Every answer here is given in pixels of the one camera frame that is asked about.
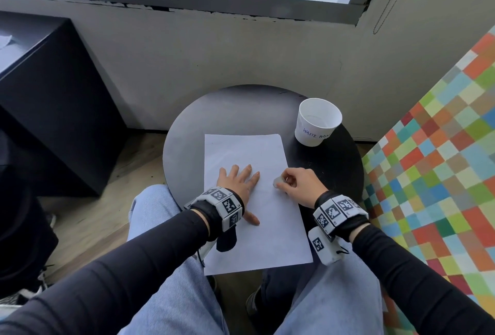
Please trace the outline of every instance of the eraser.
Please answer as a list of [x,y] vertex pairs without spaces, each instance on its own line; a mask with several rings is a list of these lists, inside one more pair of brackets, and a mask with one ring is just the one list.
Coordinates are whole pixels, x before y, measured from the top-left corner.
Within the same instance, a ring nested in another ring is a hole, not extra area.
[[274,181],[273,181],[273,187],[277,187],[278,182],[285,182],[285,180],[282,178],[282,176],[278,176]]

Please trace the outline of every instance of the hand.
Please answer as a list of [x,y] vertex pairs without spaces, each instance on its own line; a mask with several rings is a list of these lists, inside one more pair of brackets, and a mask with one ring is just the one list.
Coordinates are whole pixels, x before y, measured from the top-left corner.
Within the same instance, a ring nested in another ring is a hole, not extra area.
[[286,168],[282,172],[282,178],[285,182],[278,182],[277,188],[283,190],[297,203],[310,209],[314,209],[318,197],[328,190],[313,170]]
[[[252,167],[251,164],[248,165],[242,172],[237,176],[239,172],[239,166],[234,164],[227,176],[227,171],[225,168],[220,168],[220,175],[218,176],[217,186],[230,189],[234,191],[243,200],[244,206],[247,207],[249,201],[249,195],[252,189],[257,184],[259,180],[259,171],[256,172],[251,179],[246,182],[246,179],[251,175]],[[244,209],[243,218],[247,220],[248,223],[259,226],[259,220],[253,213]]]

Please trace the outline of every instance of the colorful checkered pattern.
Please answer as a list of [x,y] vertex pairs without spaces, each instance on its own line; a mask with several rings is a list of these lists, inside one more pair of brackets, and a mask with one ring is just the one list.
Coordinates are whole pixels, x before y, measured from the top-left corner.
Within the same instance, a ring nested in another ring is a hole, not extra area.
[[[372,223],[492,316],[494,62],[495,27],[363,158]],[[413,333],[384,300],[388,331]]]

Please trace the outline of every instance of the cup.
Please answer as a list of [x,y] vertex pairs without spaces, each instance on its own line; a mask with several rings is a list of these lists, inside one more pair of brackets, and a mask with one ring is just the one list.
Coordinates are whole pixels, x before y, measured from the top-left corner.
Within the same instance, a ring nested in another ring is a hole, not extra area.
[[342,113],[337,106],[324,99],[308,98],[299,105],[294,135],[305,146],[318,146],[341,122]]

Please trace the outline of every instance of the black sleeve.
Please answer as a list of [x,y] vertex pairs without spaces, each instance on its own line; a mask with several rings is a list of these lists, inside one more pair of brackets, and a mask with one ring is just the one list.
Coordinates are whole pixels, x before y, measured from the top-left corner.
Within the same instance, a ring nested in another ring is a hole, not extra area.
[[208,238],[183,211],[58,282],[0,322],[4,334],[115,334]]
[[419,334],[495,334],[495,320],[373,225],[355,238],[364,261]]

